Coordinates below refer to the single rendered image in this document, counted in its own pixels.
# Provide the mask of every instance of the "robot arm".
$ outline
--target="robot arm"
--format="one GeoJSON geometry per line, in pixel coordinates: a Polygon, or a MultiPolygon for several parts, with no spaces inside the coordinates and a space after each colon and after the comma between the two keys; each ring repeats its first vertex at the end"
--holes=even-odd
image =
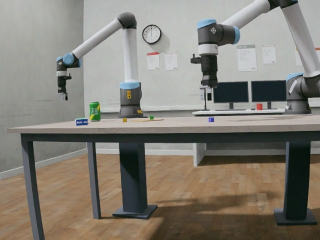
{"type": "Polygon", "coordinates": [[[288,103],[285,113],[310,114],[308,98],[320,97],[320,62],[298,0],[255,0],[222,24],[217,24],[214,19],[200,21],[198,50],[201,58],[194,57],[191,63],[201,63],[201,84],[216,88],[218,46],[236,44],[240,39],[239,29],[277,7],[282,9],[305,70],[304,73],[291,74],[287,78],[288,103]]]}
{"type": "Polygon", "coordinates": [[[124,40],[124,82],[138,83],[138,54],[137,54],[137,21],[132,13],[125,12],[118,15],[111,23],[94,34],[71,53],[56,60],[56,75],[58,93],[63,100],[68,100],[66,82],[72,77],[67,76],[67,69],[80,68],[81,58],[106,40],[118,30],[123,29],[124,40]]]}

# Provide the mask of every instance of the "white wall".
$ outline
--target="white wall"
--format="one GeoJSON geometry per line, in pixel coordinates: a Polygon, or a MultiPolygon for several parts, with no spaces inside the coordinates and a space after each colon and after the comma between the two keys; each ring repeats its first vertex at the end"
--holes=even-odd
{"type": "MultiPolygon", "coordinates": [[[[199,85],[202,79],[201,66],[191,64],[192,54],[198,55],[197,22],[215,18],[218,23],[231,17],[253,0],[84,0],[83,38],[111,22],[123,12],[132,12],[137,19],[139,80],[142,83],[142,107],[203,105],[199,85]],[[144,27],[159,26],[162,39],[149,45],[142,38],[144,27]],[[147,71],[147,53],[160,52],[160,70],[147,71]],[[165,52],[178,52],[179,70],[165,70],[165,52]]],[[[320,46],[320,1],[299,1],[314,44],[320,46]]],[[[124,80],[122,32],[119,31],[84,57],[84,103],[100,101],[102,108],[119,108],[119,83],[124,80]]],[[[238,72],[237,46],[219,48],[218,79],[220,82],[285,80],[288,74],[303,72],[296,66],[295,43],[280,8],[263,14],[241,30],[238,45],[255,44],[258,71],[238,72]],[[263,64],[262,45],[275,45],[277,64],[263,64]]],[[[285,102],[273,103],[284,108],[285,102]]],[[[254,108],[255,103],[236,103],[236,108],[254,108]]],[[[209,103],[210,109],[226,109],[228,104],[209,103]]],[[[99,144],[98,148],[114,148],[114,144],[99,144]]],[[[176,149],[176,145],[147,145],[147,148],[176,149]]],[[[186,145],[179,149],[190,149],[186,145]]],[[[259,146],[247,146],[247,149],[259,146]]]]}
{"type": "MultiPolygon", "coordinates": [[[[83,0],[0,0],[0,173],[22,166],[20,135],[7,128],[84,116],[83,70],[58,95],[56,59],[83,42],[83,0]]],[[[36,162],[86,148],[36,142],[36,162]]]]}

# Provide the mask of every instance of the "blue and white box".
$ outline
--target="blue and white box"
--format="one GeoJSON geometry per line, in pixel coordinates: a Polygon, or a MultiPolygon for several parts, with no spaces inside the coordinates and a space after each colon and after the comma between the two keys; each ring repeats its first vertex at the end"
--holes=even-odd
{"type": "Polygon", "coordinates": [[[87,118],[76,118],[75,125],[76,126],[88,125],[88,119],[87,118]]]}

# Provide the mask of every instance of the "poster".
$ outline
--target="poster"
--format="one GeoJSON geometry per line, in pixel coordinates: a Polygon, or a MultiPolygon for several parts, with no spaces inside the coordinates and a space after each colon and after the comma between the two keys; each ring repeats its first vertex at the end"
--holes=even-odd
{"type": "Polygon", "coordinates": [[[239,72],[258,70],[256,45],[238,45],[237,55],[239,72]]]}
{"type": "Polygon", "coordinates": [[[158,52],[149,52],[146,54],[148,71],[159,70],[160,69],[160,60],[158,52]]]}
{"type": "MultiPolygon", "coordinates": [[[[320,47],[319,46],[315,47],[315,51],[320,60],[320,47]]],[[[295,65],[302,66],[302,61],[297,48],[295,48],[295,65]]]]}
{"type": "Polygon", "coordinates": [[[165,70],[178,70],[178,53],[175,52],[166,52],[165,53],[165,70]]]}
{"type": "Polygon", "coordinates": [[[263,63],[264,64],[276,64],[276,45],[263,45],[262,46],[263,63]]]}

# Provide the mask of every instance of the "monitor screen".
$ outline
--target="monitor screen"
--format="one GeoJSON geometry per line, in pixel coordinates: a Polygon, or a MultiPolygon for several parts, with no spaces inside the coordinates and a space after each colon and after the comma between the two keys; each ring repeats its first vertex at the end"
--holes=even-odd
{"type": "Polygon", "coordinates": [[[218,87],[213,89],[213,101],[215,103],[248,103],[248,82],[219,82],[218,87]]]}
{"type": "Polygon", "coordinates": [[[252,81],[252,102],[285,102],[287,101],[286,81],[252,81]]]}

